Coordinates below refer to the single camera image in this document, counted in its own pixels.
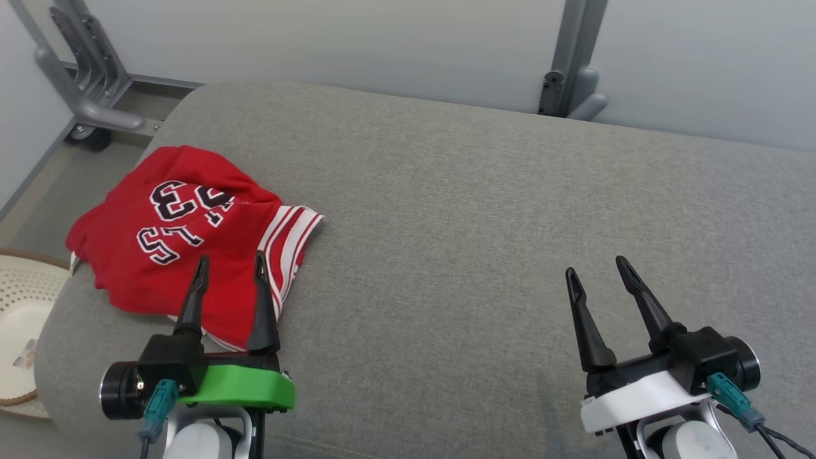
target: gray fabric cushion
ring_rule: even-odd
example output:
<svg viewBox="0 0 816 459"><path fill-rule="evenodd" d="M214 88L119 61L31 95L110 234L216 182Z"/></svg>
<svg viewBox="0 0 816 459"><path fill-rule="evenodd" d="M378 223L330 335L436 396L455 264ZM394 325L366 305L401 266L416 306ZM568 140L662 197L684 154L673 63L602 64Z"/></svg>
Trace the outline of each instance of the gray fabric cushion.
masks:
<svg viewBox="0 0 816 459"><path fill-rule="evenodd" d="M573 265L619 360L646 353L618 254L674 319L750 343L755 406L811 438L812 154L270 83L193 92L149 151L179 144L326 215L280 322L297 408L268 417L268 456L623 457L583 432L564 283ZM171 324L92 282L83 266L57 301L38 388L89 452L134 457L140 423L104 419L99 380ZM740 457L769 456L723 421Z"/></svg>

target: basketball jersey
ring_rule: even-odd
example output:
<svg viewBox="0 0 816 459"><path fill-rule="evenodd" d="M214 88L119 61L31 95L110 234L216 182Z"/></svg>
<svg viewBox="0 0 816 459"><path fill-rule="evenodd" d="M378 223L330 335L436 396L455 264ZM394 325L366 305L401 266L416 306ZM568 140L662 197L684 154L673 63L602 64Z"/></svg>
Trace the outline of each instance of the basketball jersey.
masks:
<svg viewBox="0 0 816 459"><path fill-rule="evenodd" d="M306 241L323 216L284 206L222 156L161 147L74 223L66 246L129 312L177 315L198 259L210 256L202 327L246 347L255 317L255 253L264 251L280 316Z"/></svg>

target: white wall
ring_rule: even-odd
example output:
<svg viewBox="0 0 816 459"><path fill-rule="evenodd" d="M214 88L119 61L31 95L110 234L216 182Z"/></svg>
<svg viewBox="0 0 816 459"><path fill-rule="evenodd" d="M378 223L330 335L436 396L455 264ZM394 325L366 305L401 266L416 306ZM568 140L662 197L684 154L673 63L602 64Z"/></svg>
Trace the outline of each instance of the white wall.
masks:
<svg viewBox="0 0 816 459"><path fill-rule="evenodd" d="M610 0L600 123L816 151L816 2Z"/></svg>
<svg viewBox="0 0 816 459"><path fill-rule="evenodd" d="M534 112L564 0L87 0L128 72Z"/></svg>
<svg viewBox="0 0 816 459"><path fill-rule="evenodd" d="M34 41L0 0L0 208L71 120L71 112L34 63Z"/></svg>
<svg viewBox="0 0 816 459"><path fill-rule="evenodd" d="M76 64L77 59L73 56L71 48L68 47L68 43L65 42L62 33L56 28L54 20L51 18L50 8L54 6L54 2L52 0L23 0L23 4L28 8L31 17L37 23L42 34L46 36L48 44L51 45L51 49L54 50L57 57L63 62Z"/></svg>

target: caster wheel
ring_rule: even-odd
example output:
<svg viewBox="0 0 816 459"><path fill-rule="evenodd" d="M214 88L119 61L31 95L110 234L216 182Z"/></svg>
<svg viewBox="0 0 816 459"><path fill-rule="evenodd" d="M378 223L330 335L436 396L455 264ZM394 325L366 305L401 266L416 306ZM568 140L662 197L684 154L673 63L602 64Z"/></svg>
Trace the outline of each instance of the caster wheel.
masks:
<svg viewBox="0 0 816 459"><path fill-rule="evenodd" d="M63 140L68 145L79 145L79 144L82 143L82 139L74 139L73 137L71 137L70 134L65 136L65 138Z"/></svg>
<svg viewBox="0 0 816 459"><path fill-rule="evenodd" d="M82 146L92 152L99 153L108 148L111 137L111 131L97 127L88 137L82 139Z"/></svg>

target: jersey number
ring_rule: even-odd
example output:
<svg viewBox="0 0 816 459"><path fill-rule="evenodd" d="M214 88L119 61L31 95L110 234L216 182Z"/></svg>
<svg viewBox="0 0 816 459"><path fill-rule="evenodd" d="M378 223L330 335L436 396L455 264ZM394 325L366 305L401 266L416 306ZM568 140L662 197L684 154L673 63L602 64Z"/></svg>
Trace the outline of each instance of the jersey number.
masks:
<svg viewBox="0 0 816 459"><path fill-rule="evenodd" d="M142 252L150 255L150 260L159 265L169 265L178 260L181 256L171 249L161 236L173 236L178 234L188 245L198 247L204 243L204 239L199 238L184 226L170 228L142 228L136 239Z"/></svg>
<svg viewBox="0 0 816 459"><path fill-rule="evenodd" d="M195 198L182 201L179 189L188 186L186 183L170 180L157 186L150 194L150 202L163 221L173 221L195 212L199 207L208 212L205 217L213 227L218 227L224 220L224 213L233 206L233 197L224 192L206 186L198 186ZM172 238L181 238L189 246L198 247L204 239L190 232L186 226L164 226L143 228L136 235L142 252L150 255L150 260L159 265L169 265L181 258L178 252L167 243Z"/></svg>

